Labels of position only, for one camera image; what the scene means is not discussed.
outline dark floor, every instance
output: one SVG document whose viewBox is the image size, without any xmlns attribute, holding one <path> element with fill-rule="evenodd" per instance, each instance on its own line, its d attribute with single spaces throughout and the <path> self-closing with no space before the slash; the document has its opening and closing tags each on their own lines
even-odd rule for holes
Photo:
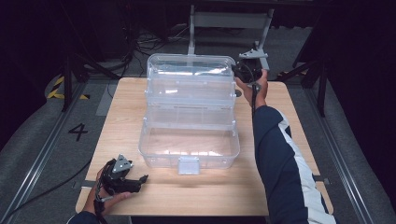
<svg viewBox="0 0 396 224">
<path fill-rule="evenodd" d="M 264 45 L 264 50 L 269 55 L 270 79 L 275 78 L 279 72 L 292 69 L 291 65 L 310 31 L 308 28 L 270 30 Z M 231 35 L 216 29 L 202 30 L 197 35 L 195 53 L 199 55 L 227 55 L 238 60 L 238 54 L 248 51 L 252 43 L 259 38 L 260 33 L 245 30 Z M 160 49 L 150 50 L 147 53 L 186 54 L 187 50 L 188 40 L 181 38 L 177 42 L 168 43 Z M 134 56 L 124 76 L 139 77 L 141 74 L 141 77 L 144 77 L 148 56 L 139 52 L 135 52 Z M 43 94 L 47 95 L 49 93 L 56 78 L 49 83 L 46 90 L 43 90 Z M 351 200 L 353 196 L 348 195 L 346 184 L 332 159 L 326 137 L 318 124 L 318 120 L 315 119 L 317 111 L 312 108 L 308 100 L 309 94 L 312 92 L 316 94 L 318 87 L 315 86 L 312 90 L 304 90 L 299 84 L 301 78 L 291 78 L 286 84 L 321 175 L 331 182 L 326 188 L 332 200 L 334 215 L 341 223 L 362 223 L 364 221 L 361 221 L 359 212 L 354 206 L 353 200 Z M 0 175 L 0 188 L 2 189 L 0 193 L 0 215 L 2 218 L 9 205 L 12 204 L 13 200 L 16 200 L 16 195 L 20 195 L 18 193 L 20 186 L 23 184 L 25 177 L 29 176 L 29 171 L 37 156 L 43 154 L 40 154 L 41 151 L 48 151 L 48 158 L 42 164 L 43 169 L 39 169 L 34 174 L 36 182 L 32 183 L 31 188 L 25 189 L 24 197 L 20 196 L 18 198 L 22 202 L 66 180 L 92 157 L 106 119 L 106 110 L 111 102 L 110 95 L 114 93 L 116 84 L 117 81 L 109 81 L 101 75 L 92 76 L 85 85 L 75 84 L 75 91 L 82 90 L 84 94 L 89 94 L 91 96 L 89 100 L 77 99 L 68 113 L 62 113 L 63 100 L 48 99 L 47 103 L 15 132 L 0 153 L 0 169 L 3 171 Z M 369 212 L 370 219 L 365 222 L 396 223 L 396 216 L 389 203 L 389 198 L 361 153 L 359 144 L 348 126 L 342 107 L 339 105 L 330 84 L 328 84 L 326 92 L 325 114 L 325 120 L 331 128 L 336 145 L 342 152 L 348 170 L 359 190 L 361 200 Z M 64 121 L 62 125 L 59 125 L 60 119 Z M 88 132 L 77 141 L 78 135 L 68 131 L 81 123 L 85 125 L 84 130 Z M 59 125 L 60 130 L 59 135 L 54 136 L 59 137 L 51 139 L 51 147 L 43 148 L 43 146 L 49 145 L 49 136 L 54 134 L 53 128 L 56 125 Z M 11 222 L 9 223 L 67 222 L 75 214 L 79 187 L 86 172 L 85 169 L 60 188 L 27 204 L 10 219 Z M 108 217 L 107 220 L 109 223 L 128 223 L 127 217 Z M 241 222 L 254 223 L 255 221 L 243 219 Z M 134 224 L 138 223 L 176 223 L 176 221 L 162 219 L 158 222 L 158 220 L 136 217 Z"/>
</svg>

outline transparent bin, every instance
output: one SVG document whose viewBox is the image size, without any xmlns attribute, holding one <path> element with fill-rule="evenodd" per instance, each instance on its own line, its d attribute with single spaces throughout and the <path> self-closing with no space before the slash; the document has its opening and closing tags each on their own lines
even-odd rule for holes
<svg viewBox="0 0 396 224">
<path fill-rule="evenodd" d="M 153 54 L 148 58 L 148 104 L 232 106 L 232 64 L 224 56 Z"/>
<path fill-rule="evenodd" d="M 148 59 L 148 106 L 139 140 L 148 166 L 192 175 L 233 164 L 240 146 L 232 64 L 223 56 L 154 54 Z"/>
</svg>

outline number 4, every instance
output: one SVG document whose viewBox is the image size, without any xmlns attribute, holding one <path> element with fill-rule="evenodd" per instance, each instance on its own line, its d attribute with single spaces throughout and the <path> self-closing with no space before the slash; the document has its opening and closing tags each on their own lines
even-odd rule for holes
<svg viewBox="0 0 396 224">
<path fill-rule="evenodd" d="M 73 128 L 73 129 L 71 129 L 71 130 L 69 130 L 69 133 L 78 133 L 77 141 L 79 141 L 79 138 L 81 137 L 81 134 L 82 134 L 82 133 L 87 133 L 87 132 L 88 132 L 88 131 L 84 131 L 84 127 L 85 127 L 85 124 L 80 123 L 77 127 Z"/>
</svg>

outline wooden table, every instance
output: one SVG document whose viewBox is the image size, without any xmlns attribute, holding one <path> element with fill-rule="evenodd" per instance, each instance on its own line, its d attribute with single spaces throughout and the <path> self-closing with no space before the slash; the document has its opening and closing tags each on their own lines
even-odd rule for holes
<svg viewBox="0 0 396 224">
<path fill-rule="evenodd" d="M 238 97 L 234 113 L 241 152 L 229 169 L 203 169 L 199 175 L 178 175 L 174 168 L 150 168 L 138 151 L 140 131 L 146 112 L 145 78 L 122 78 L 106 117 L 86 180 L 94 181 L 97 172 L 112 158 L 123 154 L 134 162 L 126 176 L 148 182 L 131 199 L 116 204 L 110 215 L 124 216 L 268 216 L 265 190 L 254 159 L 251 110 L 245 98 Z M 319 175 L 303 128 L 286 86 L 270 82 L 267 104 L 281 110 L 290 121 L 291 135 L 313 171 Z M 322 182 L 329 212 L 332 203 Z M 76 210 L 81 211 L 90 188 L 82 188 Z"/>
</svg>

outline plastic box latch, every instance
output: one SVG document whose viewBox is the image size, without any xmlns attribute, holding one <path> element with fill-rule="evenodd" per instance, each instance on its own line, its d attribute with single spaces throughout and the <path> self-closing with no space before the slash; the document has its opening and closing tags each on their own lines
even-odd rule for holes
<svg viewBox="0 0 396 224">
<path fill-rule="evenodd" d="M 200 174 L 199 158 L 189 156 L 179 157 L 177 168 L 180 175 L 198 175 Z"/>
</svg>

